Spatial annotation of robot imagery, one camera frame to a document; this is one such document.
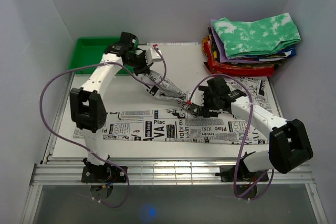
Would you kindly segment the green plastic tray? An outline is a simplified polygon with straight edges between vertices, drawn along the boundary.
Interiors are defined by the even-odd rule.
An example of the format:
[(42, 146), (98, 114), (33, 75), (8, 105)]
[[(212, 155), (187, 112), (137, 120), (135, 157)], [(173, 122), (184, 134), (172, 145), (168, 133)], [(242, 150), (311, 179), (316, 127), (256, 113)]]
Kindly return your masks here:
[(100, 62), (105, 49), (119, 41), (118, 37), (81, 37), (77, 39), (69, 69), (80, 68)]

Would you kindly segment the yellow black folded trousers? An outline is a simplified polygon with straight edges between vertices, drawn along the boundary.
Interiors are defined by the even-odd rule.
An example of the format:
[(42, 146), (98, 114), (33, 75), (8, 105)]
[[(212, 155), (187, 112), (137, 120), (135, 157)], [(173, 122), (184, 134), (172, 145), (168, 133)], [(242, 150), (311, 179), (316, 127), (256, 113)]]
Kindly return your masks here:
[(202, 39), (202, 51), (203, 54), (208, 58), (212, 57), (214, 58), (217, 62), (220, 62), (220, 54), (219, 50), (217, 48), (216, 42), (214, 40), (213, 32), (211, 27), (207, 28), (208, 35)]

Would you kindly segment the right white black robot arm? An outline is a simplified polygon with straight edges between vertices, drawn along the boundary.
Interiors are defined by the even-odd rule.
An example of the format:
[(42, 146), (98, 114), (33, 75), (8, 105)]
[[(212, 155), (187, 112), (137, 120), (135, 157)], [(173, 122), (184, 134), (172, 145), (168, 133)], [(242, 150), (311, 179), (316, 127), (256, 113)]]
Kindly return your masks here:
[(187, 95), (187, 102), (197, 106), (197, 114), (215, 117), (220, 111), (228, 112), (245, 120), (267, 140), (266, 151), (240, 155), (235, 172), (242, 180), (250, 180), (259, 171), (276, 170), (286, 174), (313, 158), (313, 150), (304, 124), (274, 115), (254, 104), (247, 88), (231, 90), (225, 79), (215, 76), (199, 83)]

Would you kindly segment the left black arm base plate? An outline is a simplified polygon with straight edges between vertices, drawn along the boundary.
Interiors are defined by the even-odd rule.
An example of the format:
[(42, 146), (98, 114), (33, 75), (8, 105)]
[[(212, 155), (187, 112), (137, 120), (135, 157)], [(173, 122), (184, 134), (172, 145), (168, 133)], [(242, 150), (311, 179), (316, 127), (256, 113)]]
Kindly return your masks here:
[(92, 168), (84, 167), (82, 171), (81, 182), (82, 183), (126, 183), (126, 171), (127, 166), (122, 166), (122, 171), (114, 166), (105, 167), (102, 171), (94, 171)]

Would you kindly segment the red folded trousers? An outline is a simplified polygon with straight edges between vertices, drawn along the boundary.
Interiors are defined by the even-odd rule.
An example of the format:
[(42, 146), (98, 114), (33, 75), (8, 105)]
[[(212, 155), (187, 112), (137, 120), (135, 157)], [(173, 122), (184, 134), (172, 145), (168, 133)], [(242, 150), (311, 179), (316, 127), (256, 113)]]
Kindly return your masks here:
[(204, 65), (211, 74), (223, 73), (233, 77), (271, 77), (275, 72), (274, 66), (265, 67), (240, 67), (227, 63), (219, 63), (211, 53), (209, 41), (202, 44), (202, 51), (207, 61)]

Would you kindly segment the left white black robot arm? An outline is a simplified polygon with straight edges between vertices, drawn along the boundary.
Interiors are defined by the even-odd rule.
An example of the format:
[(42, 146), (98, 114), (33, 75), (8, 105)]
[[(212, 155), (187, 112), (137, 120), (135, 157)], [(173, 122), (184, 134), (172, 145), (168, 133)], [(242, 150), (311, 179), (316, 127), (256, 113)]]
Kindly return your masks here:
[(132, 67), (136, 74), (149, 72), (152, 58), (147, 58), (145, 51), (138, 55), (138, 44), (135, 35), (122, 32), (120, 39), (104, 50), (100, 65), (90, 78), (80, 88), (72, 88), (70, 91), (71, 119), (82, 131), (85, 145), (89, 149), (88, 157), (83, 162), (88, 172), (100, 182), (111, 177), (111, 165), (106, 163), (109, 154), (102, 131), (107, 119), (103, 95), (123, 66)]

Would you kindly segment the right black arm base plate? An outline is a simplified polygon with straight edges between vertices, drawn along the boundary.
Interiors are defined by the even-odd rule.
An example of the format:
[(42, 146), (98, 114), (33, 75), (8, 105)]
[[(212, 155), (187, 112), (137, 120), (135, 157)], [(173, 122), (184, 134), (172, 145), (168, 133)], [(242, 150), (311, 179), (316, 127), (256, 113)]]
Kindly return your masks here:
[[(235, 171), (235, 165), (225, 165), (219, 167), (219, 172), (215, 174), (215, 176), (218, 176), (221, 178), (222, 182), (233, 182), (234, 181), (234, 171)], [(238, 182), (254, 182), (259, 177), (262, 176), (263, 171), (257, 171), (257, 172), (247, 172), (243, 171), (242, 169), (238, 170), (237, 173), (237, 181)]]

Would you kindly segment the newspaper print trousers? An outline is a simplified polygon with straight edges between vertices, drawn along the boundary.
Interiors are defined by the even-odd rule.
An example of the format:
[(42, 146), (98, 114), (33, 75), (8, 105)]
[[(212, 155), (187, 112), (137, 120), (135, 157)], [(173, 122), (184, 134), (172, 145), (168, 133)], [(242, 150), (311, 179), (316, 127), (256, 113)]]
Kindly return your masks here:
[(160, 74), (141, 78), (146, 92), (158, 99), (176, 102), (175, 108), (110, 111), (102, 128), (104, 140), (159, 141), (239, 145), (247, 129), (245, 120), (229, 113), (205, 118), (193, 116), (184, 100), (186, 93), (165, 79), (153, 85)]

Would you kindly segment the green tie-dye folded trousers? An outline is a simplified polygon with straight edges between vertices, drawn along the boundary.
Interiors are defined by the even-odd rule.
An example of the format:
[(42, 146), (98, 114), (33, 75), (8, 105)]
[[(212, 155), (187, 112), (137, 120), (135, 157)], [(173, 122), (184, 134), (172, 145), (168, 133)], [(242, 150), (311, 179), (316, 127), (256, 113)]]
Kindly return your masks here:
[(224, 44), (228, 59), (271, 55), (301, 41), (299, 30), (289, 13), (254, 22), (221, 18), (213, 22), (213, 27)]

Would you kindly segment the blue folded trousers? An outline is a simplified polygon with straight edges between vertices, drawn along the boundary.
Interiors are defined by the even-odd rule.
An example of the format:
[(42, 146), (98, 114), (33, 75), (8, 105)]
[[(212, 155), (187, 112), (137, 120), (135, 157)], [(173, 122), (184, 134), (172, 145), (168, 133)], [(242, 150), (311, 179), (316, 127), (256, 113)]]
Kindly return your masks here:
[(294, 47), (285, 48), (274, 54), (276, 58), (292, 58), (293, 56), (296, 56), (296, 55), (297, 55), (297, 52)]

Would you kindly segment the aluminium frame rail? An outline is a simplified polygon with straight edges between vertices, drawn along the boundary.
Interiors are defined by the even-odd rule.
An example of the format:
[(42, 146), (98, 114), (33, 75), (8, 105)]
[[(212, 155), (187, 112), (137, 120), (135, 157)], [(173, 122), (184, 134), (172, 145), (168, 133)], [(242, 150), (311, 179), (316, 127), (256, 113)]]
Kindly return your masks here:
[[(125, 161), (131, 185), (219, 185), (215, 174), (233, 161)], [(49, 162), (36, 165), (31, 185), (79, 185), (90, 172), (80, 162)]]

